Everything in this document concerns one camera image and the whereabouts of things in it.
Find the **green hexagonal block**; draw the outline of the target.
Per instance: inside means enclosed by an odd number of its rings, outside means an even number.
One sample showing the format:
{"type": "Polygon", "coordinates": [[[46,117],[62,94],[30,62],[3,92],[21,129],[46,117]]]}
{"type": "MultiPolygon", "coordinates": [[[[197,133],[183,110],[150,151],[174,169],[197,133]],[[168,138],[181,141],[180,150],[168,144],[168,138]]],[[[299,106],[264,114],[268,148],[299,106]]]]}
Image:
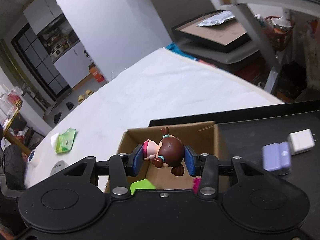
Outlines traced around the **green hexagonal block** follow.
{"type": "Polygon", "coordinates": [[[135,181],[130,185],[131,194],[134,195],[136,190],[155,190],[156,187],[148,179],[135,181]]]}

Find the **pink figurine toy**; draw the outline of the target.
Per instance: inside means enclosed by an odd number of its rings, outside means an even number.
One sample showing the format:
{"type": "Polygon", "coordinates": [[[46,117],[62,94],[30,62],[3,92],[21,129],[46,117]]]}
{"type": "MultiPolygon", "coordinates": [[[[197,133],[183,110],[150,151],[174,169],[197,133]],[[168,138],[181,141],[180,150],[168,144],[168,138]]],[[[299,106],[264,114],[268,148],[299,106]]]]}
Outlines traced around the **pink figurine toy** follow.
{"type": "Polygon", "coordinates": [[[200,182],[201,182],[201,178],[200,177],[199,178],[195,178],[193,180],[193,188],[192,189],[193,189],[193,193],[195,195],[197,195],[197,193],[198,193],[200,182]]]}

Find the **black slipper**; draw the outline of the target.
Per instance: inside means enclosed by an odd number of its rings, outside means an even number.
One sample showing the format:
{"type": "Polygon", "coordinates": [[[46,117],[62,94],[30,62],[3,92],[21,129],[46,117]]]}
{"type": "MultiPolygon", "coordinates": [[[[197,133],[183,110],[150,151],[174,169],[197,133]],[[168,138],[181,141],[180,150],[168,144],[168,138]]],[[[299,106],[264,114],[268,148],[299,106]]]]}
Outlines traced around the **black slipper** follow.
{"type": "Polygon", "coordinates": [[[67,106],[68,110],[70,111],[74,107],[74,104],[69,101],[66,103],[66,106],[67,106]]]}

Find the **red basket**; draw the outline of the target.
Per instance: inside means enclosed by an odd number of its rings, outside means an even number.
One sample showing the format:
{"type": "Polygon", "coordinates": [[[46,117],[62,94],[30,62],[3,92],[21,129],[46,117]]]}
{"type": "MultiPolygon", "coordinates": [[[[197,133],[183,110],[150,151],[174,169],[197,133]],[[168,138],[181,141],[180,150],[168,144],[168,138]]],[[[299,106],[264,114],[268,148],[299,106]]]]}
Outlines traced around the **red basket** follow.
{"type": "Polygon", "coordinates": [[[283,51],[291,41],[295,22],[284,16],[267,16],[266,27],[263,28],[274,51],[283,51]]]}

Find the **black framed board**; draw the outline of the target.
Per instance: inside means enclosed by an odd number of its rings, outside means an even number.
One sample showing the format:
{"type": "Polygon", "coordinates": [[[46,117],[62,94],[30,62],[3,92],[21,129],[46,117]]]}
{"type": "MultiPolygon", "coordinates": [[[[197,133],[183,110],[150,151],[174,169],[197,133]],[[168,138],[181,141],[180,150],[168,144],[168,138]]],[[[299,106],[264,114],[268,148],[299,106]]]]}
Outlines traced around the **black framed board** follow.
{"type": "Polygon", "coordinates": [[[228,53],[251,41],[244,27],[236,20],[212,27],[198,27],[197,24],[222,10],[212,11],[189,19],[171,28],[175,37],[187,38],[215,51],[228,53]]]}

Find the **silver package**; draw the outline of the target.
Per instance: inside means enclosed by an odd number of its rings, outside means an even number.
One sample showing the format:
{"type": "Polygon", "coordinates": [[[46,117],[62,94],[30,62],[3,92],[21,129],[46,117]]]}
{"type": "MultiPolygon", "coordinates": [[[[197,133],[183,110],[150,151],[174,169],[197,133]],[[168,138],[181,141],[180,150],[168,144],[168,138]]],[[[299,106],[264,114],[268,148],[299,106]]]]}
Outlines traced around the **silver package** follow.
{"type": "Polygon", "coordinates": [[[222,11],[218,14],[213,15],[212,17],[209,17],[199,24],[197,24],[198,27],[212,27],[216,25],[221,25],[223,23],[226,23],[228,21],[234,20],[235,15],[231,11],[222,11]]]}

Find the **white power adapter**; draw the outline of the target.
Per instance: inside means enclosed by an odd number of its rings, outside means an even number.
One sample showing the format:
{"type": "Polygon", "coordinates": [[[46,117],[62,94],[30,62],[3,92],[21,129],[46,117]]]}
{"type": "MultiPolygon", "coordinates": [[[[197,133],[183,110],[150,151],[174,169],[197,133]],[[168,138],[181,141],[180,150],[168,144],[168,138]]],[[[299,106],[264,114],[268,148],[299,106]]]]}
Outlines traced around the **white power adapter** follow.
{"type": "Polygon", "coordinates": [[[310,151],[315,146],[315,140],[311,129],[290,133],[287,140],[289,142],[292,155],[310,151]]]}

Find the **brown haired doll figurine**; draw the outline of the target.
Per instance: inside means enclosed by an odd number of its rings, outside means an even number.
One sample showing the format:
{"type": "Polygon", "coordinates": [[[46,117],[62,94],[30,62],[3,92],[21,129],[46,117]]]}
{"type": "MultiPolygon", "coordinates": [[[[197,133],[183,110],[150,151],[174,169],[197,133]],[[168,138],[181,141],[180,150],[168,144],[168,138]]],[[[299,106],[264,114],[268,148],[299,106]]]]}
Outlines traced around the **brown haired doll figurine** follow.
{"type": "Polygon", "coordinates": [[[144,142],[144,160],[151,161],[156,168],[170,167],[170,172],[176,177],[183,176],[182,161],[185,155],[183,142],[171,135],[168,127],[161,128],[160,132],[162,139],[158,144],[150,139],[144,142]]]}

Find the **brown cardboard box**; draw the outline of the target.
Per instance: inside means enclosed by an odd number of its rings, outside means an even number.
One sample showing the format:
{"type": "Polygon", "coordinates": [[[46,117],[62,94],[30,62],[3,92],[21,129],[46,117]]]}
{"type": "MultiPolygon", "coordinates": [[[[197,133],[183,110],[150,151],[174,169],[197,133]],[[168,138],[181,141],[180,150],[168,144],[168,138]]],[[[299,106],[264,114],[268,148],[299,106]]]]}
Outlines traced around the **brown cardboard box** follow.
{"type": "Polygon", "coordinates": [[[225,141],[213,121],[194,124],[128,129],[118,153],[131,154],[133,175],[127,177],[132,191],[143,189],[191,189],[199,175],[203,154],[229,160],[225,141]]]}

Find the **purple box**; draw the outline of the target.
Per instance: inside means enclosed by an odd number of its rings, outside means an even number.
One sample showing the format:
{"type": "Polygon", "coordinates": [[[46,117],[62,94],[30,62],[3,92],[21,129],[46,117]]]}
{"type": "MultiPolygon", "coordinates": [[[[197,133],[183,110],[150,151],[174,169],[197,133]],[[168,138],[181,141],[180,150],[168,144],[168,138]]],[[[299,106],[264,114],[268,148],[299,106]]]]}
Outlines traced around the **purple box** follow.
{"type": "Polygon", "coordinates": [[[291,149],[287,141],[265,145],[262,148],[263,169],[276,176],[291,171],[291,149]]]}

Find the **black glass cabinet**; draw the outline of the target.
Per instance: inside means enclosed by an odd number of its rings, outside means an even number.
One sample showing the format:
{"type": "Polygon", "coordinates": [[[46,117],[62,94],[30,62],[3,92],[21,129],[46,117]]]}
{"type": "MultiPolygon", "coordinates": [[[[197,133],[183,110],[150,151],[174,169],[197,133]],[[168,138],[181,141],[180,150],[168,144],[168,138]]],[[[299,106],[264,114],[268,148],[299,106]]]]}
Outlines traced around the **black glass cabinet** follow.
{"type": "Polygon", "coordinates": [[[39,33],[23,16],[11,41],[16,53],[52,100],[75,87],[87,75],[84,48],[64,14],[39,33]]]}

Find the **white table cloth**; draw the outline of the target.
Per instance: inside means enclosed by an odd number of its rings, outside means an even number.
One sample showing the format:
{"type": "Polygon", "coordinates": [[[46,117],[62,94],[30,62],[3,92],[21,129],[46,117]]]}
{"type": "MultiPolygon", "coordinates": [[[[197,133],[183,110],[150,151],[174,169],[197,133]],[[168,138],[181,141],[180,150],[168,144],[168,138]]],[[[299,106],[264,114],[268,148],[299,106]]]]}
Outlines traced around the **white table cloth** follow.
{"type": "Polygon", "coordinates": [[[27,166],[26,187],[49,177],[60,160],[68,165],[87,156],[107,160],[123,133],[147,127],[153,118],[224,112],[277,105],[263,89],[214,66],[161,48],[121,72],[62,119],[36,150],[39,165],[27,166]],[[57,134],[76,129],[72,150],[57,154],[57,134]]]}

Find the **orange cardboard box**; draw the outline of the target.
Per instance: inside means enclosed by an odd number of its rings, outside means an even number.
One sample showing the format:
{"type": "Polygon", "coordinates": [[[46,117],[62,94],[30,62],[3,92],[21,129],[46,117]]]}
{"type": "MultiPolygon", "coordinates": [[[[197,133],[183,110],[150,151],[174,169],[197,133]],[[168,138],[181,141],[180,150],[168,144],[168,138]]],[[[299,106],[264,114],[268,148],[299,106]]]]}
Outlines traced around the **orange cardboard box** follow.
{"type": "Polygon", "coordinates": [[[96,66],[91,66],[89,68],[89,72],[98,83],[101,83],[105,80],[103,75],[101,74],[101,72],[98,70],[98,68],[96,66]]]}

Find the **green wet wipes pack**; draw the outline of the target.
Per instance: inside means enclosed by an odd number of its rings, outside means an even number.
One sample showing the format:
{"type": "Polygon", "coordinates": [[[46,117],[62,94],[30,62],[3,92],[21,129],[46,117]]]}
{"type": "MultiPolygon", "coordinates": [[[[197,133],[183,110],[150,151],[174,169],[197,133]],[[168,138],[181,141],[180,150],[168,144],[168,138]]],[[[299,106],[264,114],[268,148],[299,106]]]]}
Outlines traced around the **green wet wipes pack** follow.
{"type": "Polygon", "coordinates": [[[58,133],[56,144],[55,144],[55,152],[57,154],[70,152],[73,147],[75,135],[76,135],[76,129],[74,128],[69,128],[61,134],[58,133]]]}

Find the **yellow slipper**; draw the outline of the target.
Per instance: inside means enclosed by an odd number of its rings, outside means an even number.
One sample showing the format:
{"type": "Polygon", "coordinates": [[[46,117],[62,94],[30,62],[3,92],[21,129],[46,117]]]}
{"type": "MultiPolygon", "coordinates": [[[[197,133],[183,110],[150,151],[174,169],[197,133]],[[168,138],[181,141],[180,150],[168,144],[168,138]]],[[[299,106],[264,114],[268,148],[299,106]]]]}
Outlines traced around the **yellow slipper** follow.
{"type": "Polygon", "coordinates": [[[86,96],[90,96],[92,95],[94,92],[92,90],[86,90],[86,96]]]}
{"type": "Polygon", "coordinates": [[[85,96],[84,95],[78,96],[78,103],[82,103],[84,100],[85,100],[85,96]]]}

